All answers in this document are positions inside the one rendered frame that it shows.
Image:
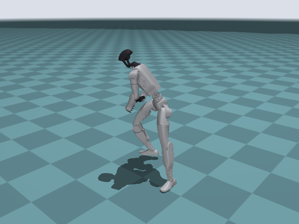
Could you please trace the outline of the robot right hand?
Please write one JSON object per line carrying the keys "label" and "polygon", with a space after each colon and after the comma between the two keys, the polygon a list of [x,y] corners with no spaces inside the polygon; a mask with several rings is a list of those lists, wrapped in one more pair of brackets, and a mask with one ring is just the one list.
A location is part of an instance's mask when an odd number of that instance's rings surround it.
{"label": "robot right hand", "polygon": [[143,99],[145,99],[145,97],[144,97],[144,96],[141,96],[141,97],[139,97],[138,100],[136,100],[136,102],[141,102]]}

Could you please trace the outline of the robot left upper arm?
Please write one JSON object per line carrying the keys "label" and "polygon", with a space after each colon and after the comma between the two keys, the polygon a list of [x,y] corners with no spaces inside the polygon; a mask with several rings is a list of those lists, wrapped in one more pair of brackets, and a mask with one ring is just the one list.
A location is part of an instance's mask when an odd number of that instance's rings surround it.
{"label": "robot left upper arm", "polygon": [[139,95],[139,86],[138,86],[138,79],[139,79],[139,70],[133,70],[129,73],[129,79],[131,83],[131,89],[132,92],[131,94],[134,94],[135,99],[138,100],[140,95]]}

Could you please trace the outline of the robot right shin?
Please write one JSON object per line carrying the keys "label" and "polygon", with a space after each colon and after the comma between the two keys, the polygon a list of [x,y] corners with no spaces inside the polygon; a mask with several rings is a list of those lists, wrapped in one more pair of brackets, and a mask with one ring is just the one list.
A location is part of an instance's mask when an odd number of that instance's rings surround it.
{"label": "robot right shin", "polygon": [[[133,130],[133,128],[132,128]],[[150,150],[150,151],[154,151],[154,148],[150,142],[150,138],[149,136],[147,135],[146,131],[144,128],[142,128],[142,130],[140,132],[135,132],[133,130],[133,132],[135,133],[135,135],[138,137],[138,139]]]}

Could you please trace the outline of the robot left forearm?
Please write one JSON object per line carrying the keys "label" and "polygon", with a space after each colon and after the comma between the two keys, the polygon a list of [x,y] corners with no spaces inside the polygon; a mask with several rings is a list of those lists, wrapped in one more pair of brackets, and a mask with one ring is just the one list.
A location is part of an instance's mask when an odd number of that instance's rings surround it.
{"label": "robot left forearm", "polygon": [[134,99],[135,99],[134,94],[130,94],[128,104],[125,108],[127,111],[131,111],[133,109],[134,105],[136,104],[136,101]]}

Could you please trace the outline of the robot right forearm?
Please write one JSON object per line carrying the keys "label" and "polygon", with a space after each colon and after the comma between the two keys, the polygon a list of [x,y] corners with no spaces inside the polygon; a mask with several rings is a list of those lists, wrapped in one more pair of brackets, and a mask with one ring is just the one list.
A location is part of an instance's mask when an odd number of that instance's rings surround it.
{"label": "robot right forearm", "polygon": [[[144,96],[146,99],[147,94],[144,91],[142,91],[141,96]],[[141,102],[143,102],[145,99],[143,99]]]}

